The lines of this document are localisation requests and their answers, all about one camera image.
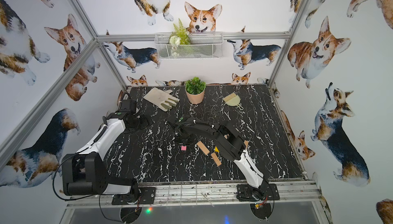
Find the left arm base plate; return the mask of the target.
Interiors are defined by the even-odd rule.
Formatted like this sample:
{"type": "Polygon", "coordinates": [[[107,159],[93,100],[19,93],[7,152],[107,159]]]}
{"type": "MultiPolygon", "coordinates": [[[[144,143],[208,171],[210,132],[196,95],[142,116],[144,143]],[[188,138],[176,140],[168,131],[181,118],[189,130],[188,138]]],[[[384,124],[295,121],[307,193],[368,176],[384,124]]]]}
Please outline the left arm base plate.
{"type": "Polygon", "coordinates": [[[155,201],[156,190],[155,187],[142,187],[138,190],[131,189],[128,194],[116,194],[112,205],[151,205],[155,201]]]}

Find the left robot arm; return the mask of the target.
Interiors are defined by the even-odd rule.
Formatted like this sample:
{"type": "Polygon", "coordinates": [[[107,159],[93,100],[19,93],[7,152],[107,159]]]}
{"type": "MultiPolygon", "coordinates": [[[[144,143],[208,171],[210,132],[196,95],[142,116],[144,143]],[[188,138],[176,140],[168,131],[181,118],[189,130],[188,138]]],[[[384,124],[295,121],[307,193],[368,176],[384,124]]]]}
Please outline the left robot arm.
{"type": "Polygon", "coordinates": [[[111,176],[104,163],[105,156],[123,136],[132,136],[152,125],[152,119],[142,115],[137,102],[124,93],[119,108],[103,117],[103,125],[93,138],[74,154],[67,154],[60,165],[63,192],[66,196],[119,195],[135,203],[142,192],[134,178],[111,176]]]}

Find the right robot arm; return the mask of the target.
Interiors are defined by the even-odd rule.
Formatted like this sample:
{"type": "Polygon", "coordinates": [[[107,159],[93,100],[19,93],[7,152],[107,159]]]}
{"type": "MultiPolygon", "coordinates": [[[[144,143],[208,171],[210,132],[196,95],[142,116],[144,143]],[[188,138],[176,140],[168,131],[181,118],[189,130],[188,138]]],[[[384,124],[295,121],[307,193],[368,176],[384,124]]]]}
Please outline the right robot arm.
{"type": "Polygon", "coordinates": [[[167,119],[168,125],[175,133],[175,142],[180,145],[195,144],[195,136],[212,140],[224,159],[234,162],[246,178],[248,188],[237,194],[239,201],[267,200],[269,182],[264,179],[253,162],[246,145],[246,139],[231,124],[204,122],[188,115],[180,118],[167,119]]]}

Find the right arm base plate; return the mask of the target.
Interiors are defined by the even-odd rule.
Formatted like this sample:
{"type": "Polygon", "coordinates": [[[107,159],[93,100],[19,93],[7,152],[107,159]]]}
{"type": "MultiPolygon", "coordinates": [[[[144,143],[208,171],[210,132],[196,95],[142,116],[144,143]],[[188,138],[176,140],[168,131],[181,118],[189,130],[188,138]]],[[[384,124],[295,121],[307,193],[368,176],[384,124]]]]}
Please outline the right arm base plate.
{"type": "Polygon", "coordinates": [[[264,200],[280,200],[279,192],[276,184],[269,184],[267,187],[257,189],[249,185],[236,186],[236,198],[239,201],[264,201],[264,200]]]}

